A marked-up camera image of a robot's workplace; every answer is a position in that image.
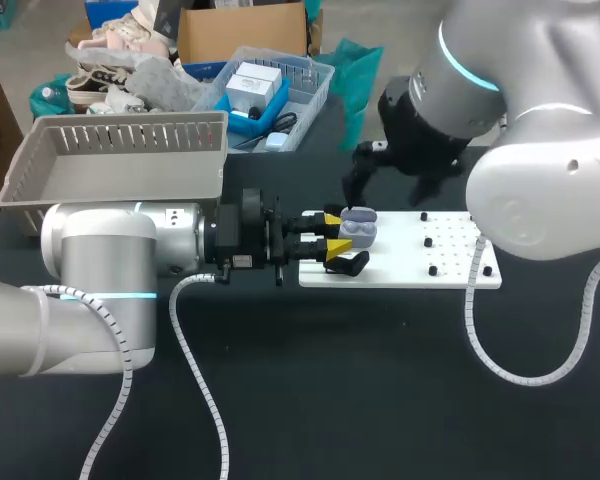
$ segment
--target floor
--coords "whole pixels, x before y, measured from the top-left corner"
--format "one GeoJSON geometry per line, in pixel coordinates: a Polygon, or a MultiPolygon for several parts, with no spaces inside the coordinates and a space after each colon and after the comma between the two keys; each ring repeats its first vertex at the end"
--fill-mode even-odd
{"type": "MultiPolygon", "coordinates": [[[[323,0],[323,51],[335,49],[342,37],[365,46],[384,45],[374,95],[362,137],[382,139],[375,105],[388,79],[416,67],[423,48],[434,38],[451,0],[323,0]]],[[[28,98],[54,73],[73,72],[64,53],[69,30],[83,17],[82,0],[19,0],[16,19],[0,32],[0,81],[23,132],[31,127],[28,98]]],[[[490,144],[493,135],[479,139],[490,144]]]]}

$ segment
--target gray plastic basket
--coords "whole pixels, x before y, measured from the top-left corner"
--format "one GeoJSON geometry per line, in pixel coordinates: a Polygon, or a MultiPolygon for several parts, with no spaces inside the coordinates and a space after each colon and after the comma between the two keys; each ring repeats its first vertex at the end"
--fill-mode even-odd
{"type": "MultiPolygon", "coordinates": [[[[298,122],[294,125],[281,152],[290,152],[298,148],[309,127],[320,112],[329,95],[329,83],[335,72],[331,65],[318,63],[310,58],[298,57],[289,53],[276,52],[266,48],[240,47],[220,71],[213,83],[207,87],[195,107],[194,112],[213,110],[226,92],[227,83],[238,70],[242,62],[255,63],[265,67],[279,68],[282,76],[291,81],[289,101],[281,113],[294,112],[298,122]]],[[[229,133],[229,145],[235,145],[245,138],[232,141],[229,133]]]]}
{"type": "Polygon", "coordinates": [[[196,201],[215,208],[226,112],[64,115],[36,120],[11,162],[0,207],[37,235],[56,203],[196,201]]]}

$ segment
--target black tabletop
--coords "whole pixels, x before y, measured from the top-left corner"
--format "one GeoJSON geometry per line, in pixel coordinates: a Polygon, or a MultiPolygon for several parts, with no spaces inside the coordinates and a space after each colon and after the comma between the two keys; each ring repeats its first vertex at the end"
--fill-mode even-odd
{"type": "MultiPolygon", "coordinates": [[[[230,156],[223,196],[260,187],[289,214],[341,201],[350,160],[336,143],[230,156]]],[[[464,209],[465,182],[453,180],[423,208],[464,209]]],[[[368,198],[378,210],[407,210],[411,186],[383,172],[368,198]]],[[[0,215],[1,281],[51,281],[38,249],[0,215]]],[[[572,347],[600,251],[549,263],[497,255],[503,286],[476,300],[483,344],[515,373],[553,370],[572,347]]],[[[474,356],[462,291],[304,289],[296,267],[286,273],[283,288],[272,271],[242,272],[228,287],[181,295],[183,329],[227,428],[230,478],[600,479],[600,288],[582,364],[530,389],[503,382],[474,356]]],[[[134,376],[94,479],[218,476],[215,428],[171,331],[174,284],[160,282],[155,359],[134,376]]],[[[0,379],[0,480],[77,478],[119,385],[118,375],[0,379]]]]}

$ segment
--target blue plastic tray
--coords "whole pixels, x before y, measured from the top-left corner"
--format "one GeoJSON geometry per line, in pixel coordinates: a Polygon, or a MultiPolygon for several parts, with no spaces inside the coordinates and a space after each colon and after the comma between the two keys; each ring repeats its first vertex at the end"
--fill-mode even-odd
{"type": "Polygon", "coordinates": [[[271,102],[269,102],[269,105],[260,117],[260,120],[251,120],[250,118],[231,113],[231,104],[229,103],[229,96],[226,93],[216,104],[214,110],[224,110],[225,112],[229,112],[230,132],[239,133],[247,138],[256,138],[273,126],[278,114],[289,101],[290,86],[291,81],[288,78],[283,78],[282,85],[280,85],[278,92],[271,99],[271,102]]]}

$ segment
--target green plastic bag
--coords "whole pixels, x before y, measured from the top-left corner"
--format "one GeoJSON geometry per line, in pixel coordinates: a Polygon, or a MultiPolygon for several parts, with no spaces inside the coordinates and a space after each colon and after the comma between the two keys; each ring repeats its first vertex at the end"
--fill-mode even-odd
{"type": "Polygon", "coordinates": [[[343,38],[333,53],[314,59],[336,67],[329,91],[344,101],[345,139],[340,148],[353,149],[364,126],[364,115],[373,92],[384,47],[366,48],[343,38]]]}
{"type": "Polygon", "coordinates": [[[43,83],[29,96],[29,108],[33,119],[44,115],[68,115],[76,113],[73,104],[69,101],[69,94],[65,83],[70,74],[56,75],[53,81],[43,83]]]}
{"type": "Polygon", "coordinates": [[[304,8],[307,9],[307,19],[312,24],[320,15],[320,5],[322,0],[304,0],[304,8]]]}

